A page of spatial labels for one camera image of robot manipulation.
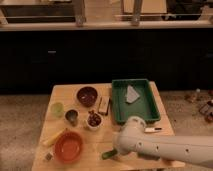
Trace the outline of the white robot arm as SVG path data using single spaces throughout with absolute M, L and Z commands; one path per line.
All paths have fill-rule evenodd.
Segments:
M 153 135 L 146 134 L 145 128 L 141 117 L 129 117 L 115 135 L 113 147 L 121 155 L 136 152 L 213 169 L 213 136 Z

